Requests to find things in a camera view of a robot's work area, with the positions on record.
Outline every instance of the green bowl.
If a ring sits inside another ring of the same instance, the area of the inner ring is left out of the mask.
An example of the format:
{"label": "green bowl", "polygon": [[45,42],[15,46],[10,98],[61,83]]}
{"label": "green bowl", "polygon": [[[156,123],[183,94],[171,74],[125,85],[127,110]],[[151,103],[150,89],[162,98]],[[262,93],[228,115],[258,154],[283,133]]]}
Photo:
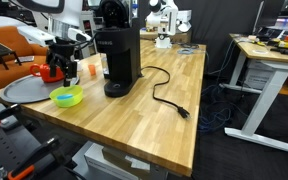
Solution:
{"label": "green bowl", "polygon": [[59,87],[50,93],[50,98],[58,107],[75,106],[83,99],[83,89],[79,85]]}

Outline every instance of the black power cord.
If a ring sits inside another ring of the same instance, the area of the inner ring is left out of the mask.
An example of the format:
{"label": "black power cord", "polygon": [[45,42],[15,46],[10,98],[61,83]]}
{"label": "black power cord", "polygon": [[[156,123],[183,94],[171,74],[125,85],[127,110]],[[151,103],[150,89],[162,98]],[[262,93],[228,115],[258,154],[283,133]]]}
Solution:
{"label": "black power cord", "polygon": [[42,15],[46,20],[48,20],[48,17],[46,17],[45,14],[41,13],[41,15]]}
{"label": "black power cord", "polygon": [[155,96],[155,89],[156,89],[157,86],[161,86],[161,85],[164,85],[164,84],[167,84],[168,82],[170,82],[170,79],[171,79],[170,73],[167,72],[165,69],[162,69],[162,68],[159,68],[159,67],[155,67],[155,66],[146,66],[146,67],[142,68],[141,70],[143,70],[143,69],[158,69],[160,71],[165,72],[168,75],[168,79],[166,81],[161,82],[161,83],[156,83],[154,85],[154,88],[153,88],[153,99],[174,106],[177,109],[177,112],[182,116],[182,118],[190,119],[190,113],[187,110],[185,110],[183,107],[178,106],[177,104],[175,104],[173,102],[170,102],[170,101],[167,101],[165,99],[161,99],[161,98],[158,98],[158,97]]}

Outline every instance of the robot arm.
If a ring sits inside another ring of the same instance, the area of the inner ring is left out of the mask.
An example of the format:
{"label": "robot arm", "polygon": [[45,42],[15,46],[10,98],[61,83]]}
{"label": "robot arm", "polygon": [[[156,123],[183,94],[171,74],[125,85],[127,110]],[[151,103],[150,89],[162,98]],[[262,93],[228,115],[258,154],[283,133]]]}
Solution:
{"label": "robot arm", "polygon": [[23,7],[49,14],[48,33],[32,26],[18,28],[19,32],[41,46],[49,46],[46,63],[50,65],[50,76],[55,76],[56,66],[64,74],[64,86],[70,86],[77,76],[75,61],[71,60],[75,46],[72,41],[89,43],[92,39],[79,30],[82,0],[17,0]]}
{"label": "robot arm", "polygon": [[158,27],[157,47],[168,48],[171,46],[167,36],[175,35],[178,8],[173,0],[150,0],[151,13],[147,16],[148,24]]}

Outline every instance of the gray tray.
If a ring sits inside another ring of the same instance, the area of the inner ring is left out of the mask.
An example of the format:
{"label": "gray tray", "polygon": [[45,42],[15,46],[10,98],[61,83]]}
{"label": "gray tray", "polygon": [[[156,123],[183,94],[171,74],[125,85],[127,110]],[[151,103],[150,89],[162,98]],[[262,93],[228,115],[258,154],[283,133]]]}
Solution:
{"label": "gray tray", "polygon": [[[71,85],[77,84],[79,76],[73,78]],[[40,77],[25,76],[7,85],[1,92],[1,98],[10,103],[32,103],[49,99],[50,93],[63,86],[63,81],[44,83]]]}

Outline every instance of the black coffee maker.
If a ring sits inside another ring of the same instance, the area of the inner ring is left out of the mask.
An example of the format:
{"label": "black coffee maker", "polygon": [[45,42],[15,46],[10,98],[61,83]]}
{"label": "black coffee maker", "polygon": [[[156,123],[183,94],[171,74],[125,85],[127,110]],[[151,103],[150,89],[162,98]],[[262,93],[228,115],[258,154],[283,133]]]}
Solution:
{"label": "black coffee maker", "polygon": [[95,30],[95,40],[97,51],[107,58],[109,82],[104,92],[109,97],[128,94],[141,77],[140,25],[131,7],[131,1],[124,0],[102,0],[99,5],[104,28]]}

